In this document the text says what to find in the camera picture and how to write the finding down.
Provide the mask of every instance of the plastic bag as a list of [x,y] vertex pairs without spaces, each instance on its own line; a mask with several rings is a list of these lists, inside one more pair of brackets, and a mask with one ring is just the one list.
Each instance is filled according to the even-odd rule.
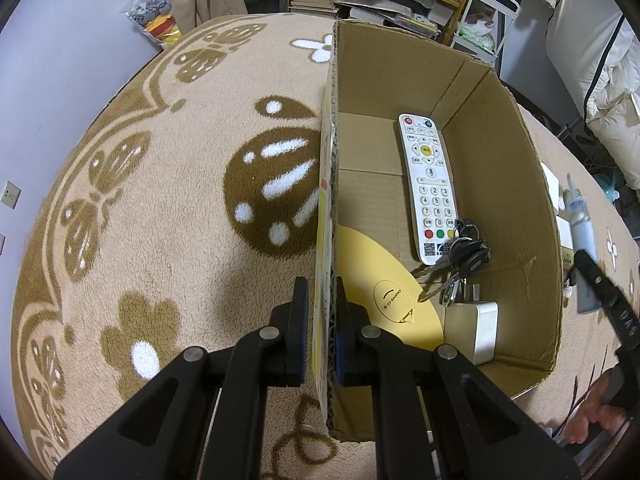
[[171,12],[171,0],[132,0],[122,12],[140,32],[164,49],[182,37]]

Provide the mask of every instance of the qr code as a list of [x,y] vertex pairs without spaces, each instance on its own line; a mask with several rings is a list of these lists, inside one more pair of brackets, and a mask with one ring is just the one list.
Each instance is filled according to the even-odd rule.
[[435,256],[436,255],[436,244],[426,243],[424,245],[424,255],[425,256]]
[[446,244],[438,244],[436,252],[438,253],[438,256],[442,256],[443,254],[449,254],[450,248],[451,242],[447,242]]

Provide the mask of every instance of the screw head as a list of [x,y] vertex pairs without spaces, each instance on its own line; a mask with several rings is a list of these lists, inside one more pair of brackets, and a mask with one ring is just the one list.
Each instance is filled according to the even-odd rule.
[[190,346],[182,353],[182,357],[184,357],[184,360],[190,363],[199,361],[200,359],[202,359],[203,355],[204,352],[199,346]]
[[280,330],[274,326],[265,326],[260,329],[260,337],[262,339],[276,339],[280,335]]
[[377,327],[375,325],[363,326],[360,332],[362,336],[366,337],[367,339],[375,339],[377,337],[380,337],[380,334],[382,334],[382,330],[380,330],[380,327]]
[[458,351],[456,350],[455,346],[444,344],[438,346],[438,355],[443,359],[449,360],[457,356]]

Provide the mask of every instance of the white cart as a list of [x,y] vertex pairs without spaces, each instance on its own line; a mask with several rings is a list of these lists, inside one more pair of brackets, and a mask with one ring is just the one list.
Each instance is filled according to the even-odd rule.
[[509,23],[505,26],[504,35],[500,40],[500,44],[495,49],[495,52],[489,52],[488,50],[485,50],[481,46],[478,46],[475,43],[472,43],[471,41],[460,36],[460,27],[462,27],[462,24],[465,23],[466,16],[469,13],[469,9],[471,8],[471,3],[473,2],[473,0],[468,0],[468,2],[466,3],[465,12],[462,14],[462,18],[458,23],[458,28],[456,29],[456,33],[453,35],[453,42],[451,46],[455,48],[456,44],[458,44],[459,46],[463,47],[462,50],[473,53],[478,59],[481,59],[482,61],[487,63],[494,64],[495,60],[498,57],[498,54],[500,53],[500,49],[504,46],[504,41],[507,39],[507,35],[510,32],[511,27],[513,27],[513,23],[515,22],[515,20],[517,19],[520,13],[520,4],[516,2],[516,0],[508,0],[513,4],[515,8],[515,10],[513,10],[503,5],[502,3],[498,2],[497,0],[480,0],[480,1],[484,4],[487,4],[491,8],[495,9],[497,12],[500,12],[506,18],[510,19]]

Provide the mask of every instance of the wall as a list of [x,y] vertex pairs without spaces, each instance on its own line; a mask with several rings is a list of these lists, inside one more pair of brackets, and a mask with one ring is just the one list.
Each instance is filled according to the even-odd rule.
[[552,9],[541,0],[523,0],[507,37],[500,78],[521,92],[556,123],[570,123],[578,110],[546,56],[546,26]]
[[[10,328],[22,253],[66,156],[156,47],[119,11],[129,0],[21,0],[0,32],[0,187],[22,189],[0,205],[0,377],[11,377]],[[24,448],[11,388],[0,415]]]

